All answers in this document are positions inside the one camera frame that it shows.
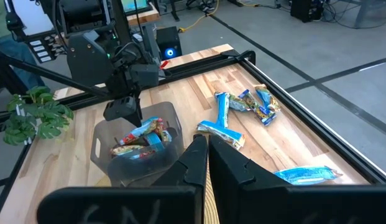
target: transparent container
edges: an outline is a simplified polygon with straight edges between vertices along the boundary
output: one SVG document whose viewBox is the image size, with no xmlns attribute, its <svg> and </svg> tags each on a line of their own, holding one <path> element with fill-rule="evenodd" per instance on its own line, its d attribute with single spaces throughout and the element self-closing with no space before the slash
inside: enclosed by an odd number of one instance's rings
<svg viewBox="0 0 386 224">
<path fill-rule="evenodd" d="M 112 158 L 110 149 L 116 145 L 115 138 L 123 138 L 136 127 L 123 118 L 101 121 L 94 127 L 91 160 L 109 176 L 114 187 L 149 186 L 184 152 L 182 127 L 170 102 L 142 108 L 142 116 L 143 121 L 153 116 L 162 118 L 172 142 L 161 142 Z M 136 158 L 143 152 L 149 155 Z"/>
</svg>

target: monstera plant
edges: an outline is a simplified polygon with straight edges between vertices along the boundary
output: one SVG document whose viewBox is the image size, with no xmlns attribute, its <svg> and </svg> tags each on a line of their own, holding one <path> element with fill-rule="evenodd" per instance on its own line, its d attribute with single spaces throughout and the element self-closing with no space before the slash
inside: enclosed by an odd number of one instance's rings
<svg viewBox="0 0 386 224">
<path fill-rule="evenodd" d="M 13 95 L 7 110 L 12 114 L 4 125 L 4 142 L 14 146 L 35 135 L 42 139 L 59 136 L 74 118 L 72 110 L 55 101 L 46 86 L 34 87 L 24 96 Z"/>
</svg>

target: concrete floor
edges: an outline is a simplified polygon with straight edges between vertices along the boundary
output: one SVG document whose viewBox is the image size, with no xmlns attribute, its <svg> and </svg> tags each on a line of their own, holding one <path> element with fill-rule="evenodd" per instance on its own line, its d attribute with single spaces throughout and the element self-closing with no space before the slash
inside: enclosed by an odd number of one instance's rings
<svg viewBox="0 0 386 224">
<path fill-rule="evenodd" d="M 345 9 L 346 3 L 339 2 L 334 6 L 339 12 Z M 182 8 L 183 4 L 177 4 L 177 7 Z M 341 22 L 352 26 L 358 9 L 346 12 Z M 180 22 L 175 22 L 167 14 L 162 16 L 157 26 L 188 27 L 203 13 L 194 9 L 180 11 L 178 15 Z M 386 25 L 354 30 L 325 22 L 304 24 L 281 10 L 237 7 L 227 1 L 220 3 L 215 16 L 301 72 L 286 67 L 211 17 L 180 34 L 183 53 L 221 44 L 230 44 L 239 52 L 255 50 L 257 66 L 283 88 L 314 83 L 316 79 L 386 58 Z M 386 9 L 371 12 L 364 26 L 376 26 L 384 21 L 385 16 Z M 42 66 L 70 76 L 65 57 Z M 45 82 L 52 90 L 64 87 L 50 80 Z M 386 63 L 329 80 L 322 83 L 321 88 L 309 85 L 291 94 L 386 171 Z M 6 90 L 0 93 L 0 111 L 5 109 L 9 97 Z M 2 135 L 0 133 L 0 179 L 10 174 L 21 152 L 21 147 L 4 144 Z"/>
</svg>

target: black metal frame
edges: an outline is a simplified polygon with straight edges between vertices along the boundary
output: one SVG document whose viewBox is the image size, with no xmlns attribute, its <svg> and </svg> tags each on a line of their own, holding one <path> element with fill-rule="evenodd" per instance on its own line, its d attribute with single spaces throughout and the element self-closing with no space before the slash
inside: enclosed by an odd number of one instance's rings
<svg viewBox="0 0 386 224">
<path fill-rule="evenodd" d="M 370 161 L 363 158 L 355 149 L 353 149 L 346 141 L 338 137 L 332 130 L 325 126 L 307 109 L 302 107 L 297 100 L 289 95 L 285 90 L 273 82 L 267 75 L 261 72 L 255 66 L 255 52 L 246 51 L 238 54 L 235 50 L 229 50 L 219 55 L 207 57 L 190 63 L 185 63 L 176 67 L 167 69 L 172 76 L 160 80 L 159 85 L 168 84 L 183 78 L 188 78 L 193 75 L 201 74 L 218 68 L 223 68 L 229 65 L 239 64 L 250 75 L 252 75 L 259 82 L 266 84 L 269 91 L 278 100 L 285 105 L 292 113 L 300 118 L 312 131 L 314 131 L 322 140 L 324 140 L 335 152 L 337 152 L 345 161 L 347 161 L 360 175 L 372 184 L 386 184 L 386 175 L 378 170 Z M 72 110 L 78 110 L 87 106 L 102 103 L 110 100 L 108 96 L 95 96 L 97 91 L 106 93 L 106 87 L 100 89 L 89 89 L 91 93 L 80 93 L 78 95 L 69 96 L 59 100 L 60 103 L 69 106 Z M 0 115 L 0 128 L 3 122 L 9 118 L 9 114 Z M 6 198 L 12 188 L 12 185 L 18 175 L 18 172 L 23 164 L 23 161 L 29 151 L 30 146 L 23 148 L 20 158 L 9 177 L 7 184 L 0 196 L 0 211 L 6 201 Z"/>
</svg>

